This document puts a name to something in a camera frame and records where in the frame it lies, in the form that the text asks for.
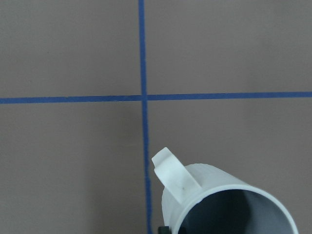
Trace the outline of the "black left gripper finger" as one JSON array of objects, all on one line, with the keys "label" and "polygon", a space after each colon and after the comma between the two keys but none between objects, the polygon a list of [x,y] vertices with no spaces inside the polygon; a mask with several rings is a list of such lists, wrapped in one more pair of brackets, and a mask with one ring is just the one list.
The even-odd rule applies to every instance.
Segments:
[{"label": "black left gripper finger", "polygon": [[169,226],[159,226],[157,229],[158,234],[171,234],[171,229]]}]

